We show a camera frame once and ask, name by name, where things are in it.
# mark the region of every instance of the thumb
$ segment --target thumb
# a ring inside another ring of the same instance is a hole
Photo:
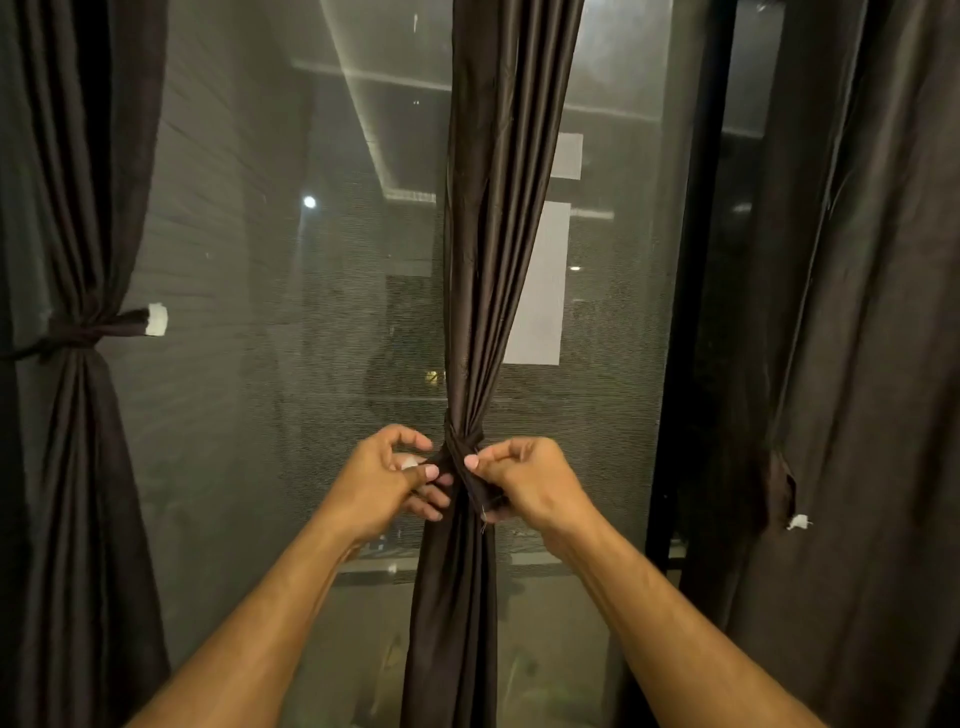
[[[501,487],[503,486],[507,471],[513,464],[510,458],[488,460],[478,455],[468,455],[464,458],[464,465],[467,466],[467,470],[474,475],[479,475],[488,483],[495,483]]]
[[[440,468],[436,465],[417,465],[415,468],[404,468],[400,474],[403,475],[407,488],[416,491],[421,485],[435,480],[440,474]]]

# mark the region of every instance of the left hand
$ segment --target left hand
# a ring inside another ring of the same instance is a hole
[[[425,435],[410,427],[387,425],[357,444],[317,512],[319,518],[343,529],[351,546],[361,546],[383,533],[402,506],[438,521],[441,514],[434,505],[444,508],[450,503],[443,491],[428,484],[448,485],[452,478],[438,477],[436,465],[407,467],[411,460],[418,463],[422,458],[394,453],[400,443],[419,450],[432,447]]]

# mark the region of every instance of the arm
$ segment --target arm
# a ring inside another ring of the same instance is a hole
[[[324,503],[260,584],[136,716],[128,728],[267,728],[276,725],[310,625],[337,567],[387,527],[402,505],[431,520],[444,507],[434,465],[402,470],[412,456],[393,453],[430,441],[390,425],[357,445]]]
[[[823,726],[617,533],[552,440],[510,440],[466,462],[502,487],[546,546],[580,576],[664,728]],[[488,521],[511,515],[497,511]]]

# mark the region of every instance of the satin curtain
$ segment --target satin curtain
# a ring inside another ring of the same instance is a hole
[[[949,0],[788,7],[719,444],[743,467],[711,481],[684,570],[833,726],[957,724],[957,38]]]
[[[124,724],[169,675],[150,553],[104,335],[143,232],[166,55],[165,0],[18,0],[29,143],[55,234],[55,308],[17,357],[56,370],[19,685],[25,728]]]
[[[444,469],[450,507],[423,531],[405,728],[496,722],[494,529],[502,502],[463,458],[483,439],[550,178],[583,0],[455,0],[446,168]]]

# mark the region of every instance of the curtain knot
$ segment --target curtain knot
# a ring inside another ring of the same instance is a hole
[[[166,309],[159,303],[90,323],[78,323],[55,314],[47,322],[45,334],[30,346],[6,354],[3,358],[19,361],[29,356],[39,356],[42,361],[61,349],[93,349],[104,336],[162,336],[163,330],[159,333],[150,331],[151,328],[157,328],[153,320],[155,317],[162,318],[162,328],[166,329]]]
[[[441,472],[452,473],[456,480],[463,484],[467,489],[470,504],[478,515],[507,502],[502,490],[471,473],[464,464],[465,457],[479,450],[483,437],[482,426],[477,426],[467,434],[461,434],[450,421],[450,410],[447,409],[444,416],[444,446],[437,457],[431,460],[440,467]]]

